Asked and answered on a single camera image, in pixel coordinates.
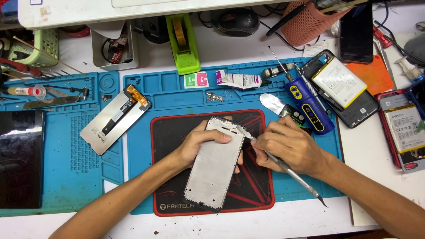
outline computer mouse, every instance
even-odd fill
[[[235,8],[225,11],[218,20],[218,29],[232,37],[247,37],[260,27],[260,21],[254,11]]]

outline hand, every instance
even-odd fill
[[[226,116],[224,118],[232,120],[231,116]],[[200,123],[200,125],[194,128],[184,139],[183,143],[172,153],[176,154],[182,168],[186,169],[192,166],[193,161],[198,154],[203,142],[214,140],[216,142],[225,144],[230,142],[232,139],[230,135],[220,132],[216,129],[206,131],[205,126],[207,125],[207,122],[208,120],[204,120],[202,123]],[[238,158],[238,164],[243,164],[242,156],[243,152],[241,150],[241,154]],[[239,167],[236,166],[235,173],[238,174],[239,172]]]
[[[290,116],[271,121],[258,140],[251,141],[257,164],[284,172],[264,151],[280,157],[295,172],[317,177],[326,170],[332,154],[324,151]]]

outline wooden stick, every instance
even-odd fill
[[[50,54],[47,54],[47,53],[45,53],[44,51],[42,51],[42,50],[40,50],[40,49],[35,48],[34,46],[32,46],[32,45],[30,45],[30,44],[28,44],[28,43],[26,43],[26,42],[22,41],[21,39],[17,38],[16,36],[13,36],[13,38],[14,38],[14,39],[16,39],[16,40],[18,40],[18,41],[19,41],[19,42],[21,42],[22,44],[25,44],[25,45],[27,45],[27,46],[29,46],[29,47],[33,48],[34,50],[37,50],[37,51],[41,52],[42,54],[44,54],[44,55],[46,55],[46,56],[50,57],[51,59],[55,60],[56,62],[62,63],[62,64],[64,64],[65,66],[67,66],[67,67],[69,67],[69,68],[73,69],[74,71],[77,71],[77,72],[79,72],[79,73],[83,74],[84,76],[87,76],[87,75],[86,75],[86,74],[84,74],[83,72],[81,72],[81,71],[79,71],[79,70],[75,69],[74,67],[72,67],[72,66],[70,66],[70,65],[67,65],[67,64],[65,64],[65,63],[61,62],[60,60],[58,60],[58,59],[54,58],[54,57],[53,57],[53,56],[51,56]]]
[[[345,8],[345,7],[350,7],[350,6],[354,6],[354,5],[357,5],[357,4],[365,3],[367,1],[368,0],[354,0],[354,1],[351,1],[351,2],[348,2],[348,3],[344,3],[344,4],[341,4],[341,5],[336,5],[336,6],[332,6],[332,7],[320,10],[320,12],[326,13],[326,12],[329,12],[329,11],[334,11],[334,10],[342,9],[342,8]]]
[[[5,76],[8,76],[8,77],[13,77],[13,78],[16,78],[16,79],[21,79],[23,81],[28,81],[27,79],[24,79],[24,78],[21,78],[21,77],[12,76],[12,75],[9,75],[8,73],[2,72],[2,74],[5,75]]]

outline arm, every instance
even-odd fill
[[[49,239],[102,238],[163,183],[190,168],[202,142],[227,143],[231,136],[218,130],[204,131],[207,121],[192,130],[181,146],[139,176],[116,187],[81,209]],[[238,164],[242,164],[242,154]]]
[[[251,143],[260,166],[282,172],[263,150],[269,151],[283,159],[294,171],[341,190],[390,234],[401,239],[419,239],[425,235],[423,208],[321,149],[289,116],[270,122],[265,133]]]

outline spudger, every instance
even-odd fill
[[[238,130],[240,130],[245,135],[245,137],[247,137],[249,140],[256,139],[248,131],[244,130],[244,128],[242,128],[240,126],[237,126],[236,128],[238,128]],[[316,189],[314,189],[307,182],[305,182],[296,172],[294,172],[288,165],[286,165],[285,162],[278,159],[276,156],[274,156],[273,154],[271,154],[267,151],[264,151],[264,152],[267,154],[267,156],[269,156],[269,158],[271,158],[275,163],[277,163],[277,165],[279,165],[283,170],[285,170],[285,172],[287,172],[292,178],[294,178],[305,189],[307,189],[308,192],[310,192],[313,196],[315,196],[317,199],[319,199],[323,203],[323,205],[325,205],[325,207],[328,207],[328,206],[326,206],[325,202],[323,201],[323,198],[319,195],[319,193],[316,191]]]

